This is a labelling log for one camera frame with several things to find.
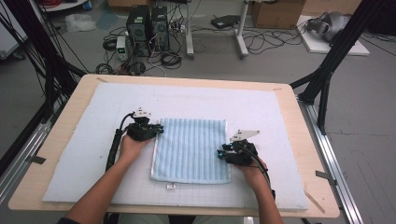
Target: person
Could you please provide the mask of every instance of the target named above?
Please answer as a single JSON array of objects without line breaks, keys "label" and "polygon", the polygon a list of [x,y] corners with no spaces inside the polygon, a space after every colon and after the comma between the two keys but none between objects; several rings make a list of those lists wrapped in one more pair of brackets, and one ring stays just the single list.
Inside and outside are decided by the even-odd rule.
[{"label": "person", "polygon": [[[120,142],[119,159],[59,220],[58,224],[101,223],[128,168],[139,157],[142,148],[148,142],[149,140],[138,142],[128,135],[123,136]],[[243,172],[246,181],[256,195],[259,205],[260,224],[283,223],[271,190],[261,170],[251,166],[237,167]]]}]

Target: dark sleeve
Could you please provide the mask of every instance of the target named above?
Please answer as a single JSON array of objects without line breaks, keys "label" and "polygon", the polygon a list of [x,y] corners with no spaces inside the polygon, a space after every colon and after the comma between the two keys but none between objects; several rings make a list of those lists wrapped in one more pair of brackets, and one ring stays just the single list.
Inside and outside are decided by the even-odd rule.
[{"label": "dark sleeve", "polygon": [[79,224],[79,223],[67,217],[61,217],[61,219],[59,219],[57,224]]}]

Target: wooden table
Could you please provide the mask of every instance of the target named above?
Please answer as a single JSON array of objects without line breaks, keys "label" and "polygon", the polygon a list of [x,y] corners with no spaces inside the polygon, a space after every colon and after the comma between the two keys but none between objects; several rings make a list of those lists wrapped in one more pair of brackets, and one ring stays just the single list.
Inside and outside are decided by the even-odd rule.
[{"label": "wooden table", "polygon": [[[327,179],[317,177],[315,171],[323,172],[318,153],[305,124],[304,117],[291,87],[287,84],[203,80],[165,77],[116,77],[87,75],[78,87],[56,121],[37,156],[47,159],[42,165],[32,163],[23,180],[9,201],[9,208],[15,210],[67,211],[71,203],[44,203],[41,201],[52,179],[57,162],[69,142],[97,85],[101,82],[134,83],[149,85],[225,88],[240,90],[273,91],[285,122],[290,145],[293,150],[305,195],[309,202],[306,211],[281,212],[282,217],[338,217],[340,212]],[[151,213],[180,215],[223,215],[257,216],[255,209],[173,207],[148,205],[112,204],[110,212]]]}]

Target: towel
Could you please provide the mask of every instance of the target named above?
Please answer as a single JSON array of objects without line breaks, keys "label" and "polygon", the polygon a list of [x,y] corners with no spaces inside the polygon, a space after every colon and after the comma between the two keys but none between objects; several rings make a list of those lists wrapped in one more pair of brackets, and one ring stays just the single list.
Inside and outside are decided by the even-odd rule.
[{"label": "towel", "polygon": [[217,149],[226,143],[225,120],[161,119],[164,132],[154,149],[151,178],[159,181],[225,184],[230,165]]}]

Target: floor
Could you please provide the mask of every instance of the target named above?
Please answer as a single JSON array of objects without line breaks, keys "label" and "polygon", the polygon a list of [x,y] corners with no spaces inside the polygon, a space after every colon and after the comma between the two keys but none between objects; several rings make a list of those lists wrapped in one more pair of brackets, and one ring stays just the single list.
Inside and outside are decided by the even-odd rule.
[{"label": "floor", "polygon": [[[202,7],[205,6],[197,10],[193,23],[209,27],[212,14],[204,14]],[[64,26],[63,17],[73,13],[89,14],[93,21],[98,22],[98,28],[93,31],[64,34],[88,70],[94,71],[96,65],[104,60],[102,37],[124,25],[126,17],[122,15],[125,14],[114,14],[105,7],[95,7],[90,12],[76,7],[51,17],[56,24]],[[396,54],[395,42],[370,41]],[[371,52],[370,56],[347,56],[332,78],[326,130],[363,222],[396,223],[396,174],[392,165],[396,161],[396,101],[392,100],[396,95],[396,60],[394,55],[363,39],[361,43]],[[301,44],[268,49],[260,55],[250,54],[245,60],[240,60],[232,33],[209,31],[194,33],[194,47],[194,60],[186,58],[183,45],[180,68],[165,69],[166,74],[163,70],[151,69],[145,76],[291,83],[315,71],[326,56],[308,53]],[[65,44],[63,49],[67,61],[80,66]],[[113,60],[110,64],[120,62]],[[0,130],[0,156],[43,101],[42,90],[28,60],[0,62],[0,120],[4,127]],[[59,212],[11,211],[7,208],[9,198],[10,195],[0,205],[2,224],[55,223],[63,215]],[[311,223],[347,223],[343,216],[309,220]],[[303,223],[297,218],[285,218],[285,222]]]}]

